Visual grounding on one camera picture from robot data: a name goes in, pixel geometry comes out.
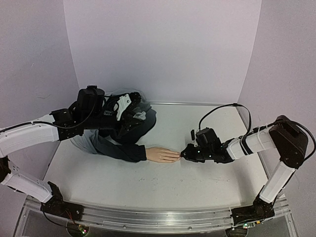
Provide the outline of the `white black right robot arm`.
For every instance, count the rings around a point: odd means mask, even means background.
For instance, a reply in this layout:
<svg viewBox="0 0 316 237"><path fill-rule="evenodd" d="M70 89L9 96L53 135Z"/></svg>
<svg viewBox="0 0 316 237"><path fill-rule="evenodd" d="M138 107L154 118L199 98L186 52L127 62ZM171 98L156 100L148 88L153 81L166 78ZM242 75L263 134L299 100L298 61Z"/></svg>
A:
<svg viewBox="0 0 316 237"><path fill-rule="evenodd" d="M279 161L257 194L253 203L231 210L234 226L255 223L274 217L274 204L279 193L293 174L314 153L307 152L309 143L316 140L302 124L281 115L270 124L259 126L245 135L221 142L212 128L192 131L194 143L189 143L181 157L192 162L231 163L254 154L275 150Z"/></svg>

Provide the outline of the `clear nail polish bottle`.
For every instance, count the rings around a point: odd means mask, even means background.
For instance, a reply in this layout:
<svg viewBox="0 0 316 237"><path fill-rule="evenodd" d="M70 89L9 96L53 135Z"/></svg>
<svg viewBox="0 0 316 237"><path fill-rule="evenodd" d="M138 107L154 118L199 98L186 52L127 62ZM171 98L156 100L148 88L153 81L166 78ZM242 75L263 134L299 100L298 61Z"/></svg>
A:
<svg viewBox="0 0 316 237"><path fill-rule="evenodd" d="M145 111L137 112L137 113L135 113L133 118L139 119L139 120L145 120L146 119L146 112Z"/></svg>

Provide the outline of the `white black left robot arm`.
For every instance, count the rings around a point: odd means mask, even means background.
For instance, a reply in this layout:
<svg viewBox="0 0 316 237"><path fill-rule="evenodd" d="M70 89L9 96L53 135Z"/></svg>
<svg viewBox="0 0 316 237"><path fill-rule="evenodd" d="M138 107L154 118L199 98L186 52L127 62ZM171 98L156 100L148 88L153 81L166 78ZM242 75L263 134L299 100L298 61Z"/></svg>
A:
<svg viewBox="0 0 316 237"><path fill-rule="evenodd" d="M10 155L42 144L69 140L82 136L89 129L113 131L122 137L145 121L145 112L139 105L139 92L106 95L95 85L80 89L76 101L67 108L50 112L40 118L0 130L0 184L24 193L40 202L44 214L82 219L84 207L68 202L59 187L23 171Z"/></svg>

